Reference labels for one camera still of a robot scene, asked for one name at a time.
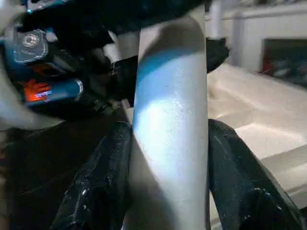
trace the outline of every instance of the white tube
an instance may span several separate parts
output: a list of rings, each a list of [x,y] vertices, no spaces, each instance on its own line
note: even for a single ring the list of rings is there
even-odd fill
[[[186,17],[146,29],[139,54],[130,164],[134,203],[124,229],[209,229],[201,27]]]
[[[222,9],[223,0],[213,0],[210,8],[211,15],[211,34],[212,39],[223,38],[223,21],[222,21]]]

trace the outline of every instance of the white wall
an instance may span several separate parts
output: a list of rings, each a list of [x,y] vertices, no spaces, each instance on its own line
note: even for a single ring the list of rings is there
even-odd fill
[[[262,68],[265,38],[306,38],[307,3],[256,9],[236,8],[223,16],[224,36],[231,48],[230,63],[253,71]],[[210,34],[206,17],[206,34]]]
[[[262,41],[265,38],[306,38],[307,12],[299,15],[251,18],[244,20],[240,66],[262,69]]]

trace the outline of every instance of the black object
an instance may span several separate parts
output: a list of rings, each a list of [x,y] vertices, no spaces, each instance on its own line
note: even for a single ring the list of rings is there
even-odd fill
[[[205,2],[211,0],[53,0],[28,14],[23,30],[51,26],[61,37],[63,32],[81,32],[94,38],[106,30],[118,35],[181,17]]]
[[[226,39],[213,40],[206,38],[207,73],[218,68],[229,56]]]
[[[109,97],[119,101],[126,98],[133,105],[137,71],[138,56],[114,62],[107,85]]]
[[[82,165],[84,167],[91,165],[95,169],[92,173],[87,171],[88,174],[79,180],[84,182],[84,185],[75,181],[66,195],[71,195],[73,189],[76,198],[79,196],[78,192],[82,192],[81,189],[87,189],[87,195],[91,194],[87,198],[95,199],[99,196],[101,199],[109,198],[111,202],[116,196],[117,200],[112,201],[111,207],[105,200],[96,200],[100,205],[96,210],[96,206],[91,203],[93,200],[89,199],[86,204],[88,212],[76,210],[77,215],[74,217],[65,216],[63,211],[64,216],[61,215],[62,218],[54,222],[56,224],[60,221],[63,224],[57,225],[59,227],[57,229],[63,229],[65,224],[69,224],[66,221],[73,219],[78,223],[82,221],[93,224],[92,221],[96,221],[96,224],[100,224],[100,218],[95,216],[100,212],[107,212],[105,218],[109,219],[104,219],[104,224],[108,223],[111,226],[121,224],[122,220],[118,218],[125,212],[127,205],[123,199],[127,195],[125,177],[129,165],[131,131],[130,125],[117,121],[126,121],[122,110],[100,119],[65,122],[48,130],[37,131],[24,140],[9,145],[3,151],[9,174],[7,197],[13,201],[8,207],[11,230],[48,230],[58,212],[65,191]],[[79,176],[84,175],[83,172],[79,172],[76,179],[80,179]],[[105,179],[99,181],[100,184],[96,173],[101,173],[99,178]],[[79,204],[84,205],[83,202],[87,201],[81,199]]]
[[[228,125],[209,120],[210,190],[224,230],[305,230],[272,174]]]
[[[107,133],[76,174],[51,229],[121,229],[129,205],[130,131],[130,126],[121,122]]]
[[[26,64],[43,77],[55,77],[80,70],[79,59],[46,39],[42,30],[20,33],[14,30],[14,61]]]

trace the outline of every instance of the white frame tube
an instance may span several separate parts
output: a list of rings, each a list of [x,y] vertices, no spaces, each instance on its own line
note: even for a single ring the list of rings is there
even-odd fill
[[[204,7],[200,23],[204,23]],[[194,19],[141,32],[124,229],[210,229],[205,38]]]
[[[211,39],[223,38],[223,0],[213,0],[210,7],[211,16]]]

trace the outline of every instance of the orange logo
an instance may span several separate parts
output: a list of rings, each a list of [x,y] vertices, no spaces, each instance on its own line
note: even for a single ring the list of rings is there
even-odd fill
[[[24,87],[25,99],[28,102],[36,102],[47,100],[47,96],[51,94],[51,87],[47,83],[37,83],[34,79],[28,83],[21,83]]]

